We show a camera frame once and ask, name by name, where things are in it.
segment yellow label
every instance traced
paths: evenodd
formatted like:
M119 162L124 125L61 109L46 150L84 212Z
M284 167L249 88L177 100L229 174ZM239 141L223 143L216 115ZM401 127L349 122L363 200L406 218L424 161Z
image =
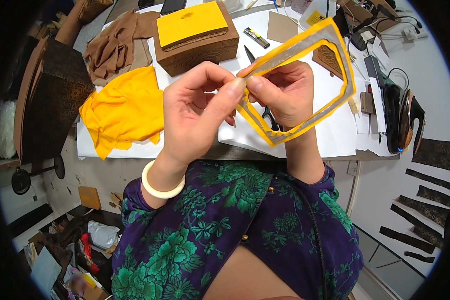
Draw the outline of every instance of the yellow label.
M256 33L255 31L253 31L252 29L250 29L250 32L251 33L254 33L256 36L257 36L257 38L259 38L260 37L260 34L258 34L258 33Z
M314 10L306 22L308 25L313 26L322 20L325 20L325 16Z
M160 47L165 47L228 25L218 4L212 1L164 15L157 19L157 27Z

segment bracelet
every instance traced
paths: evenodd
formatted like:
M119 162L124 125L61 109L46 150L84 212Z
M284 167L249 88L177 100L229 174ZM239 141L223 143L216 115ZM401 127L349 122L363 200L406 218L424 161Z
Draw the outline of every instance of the bracelet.
M141 183L143 184L143 187L145 188L145 190L153 197L159 198L159 199L170 199L170 198L173 198L173 197L177 196L178 194L180 194L180 192L183 190L183 187L185 186L185 175L183 175L183 178L180 181L180 183L177 185L177 187L170 191L159 191L150 186L150 183L148 183L147 175L148 175L148 171L153 166L154 162L155 162L155 160L150 161L143 168L143 172L141 174Z

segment wall socket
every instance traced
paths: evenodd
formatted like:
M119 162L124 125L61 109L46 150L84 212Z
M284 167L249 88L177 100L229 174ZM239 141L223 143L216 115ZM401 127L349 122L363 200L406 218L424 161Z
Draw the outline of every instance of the wall socket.
M349 161L348 162L348 169L347 174L356 176L357 175L357 162L356 161Z

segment floral dress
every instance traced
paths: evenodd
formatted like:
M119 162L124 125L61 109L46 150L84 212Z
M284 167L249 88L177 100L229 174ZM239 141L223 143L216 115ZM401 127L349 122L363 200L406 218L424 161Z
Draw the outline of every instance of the floral dress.
M240 162L195 161L183 191L159 209L130 182L122 204L125 231L113 254L115 299L201 299L238 245L246 247L304 299L322 298L320 235L329 299L346 299L363 257L354 225L336 203L335 173L309 185Z

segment smartphone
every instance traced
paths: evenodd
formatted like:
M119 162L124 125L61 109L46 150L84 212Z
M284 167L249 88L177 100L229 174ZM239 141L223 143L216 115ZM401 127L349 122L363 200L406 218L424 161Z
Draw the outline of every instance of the smartphone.
M168 15L185 8L187 0L165 0L160 15Z

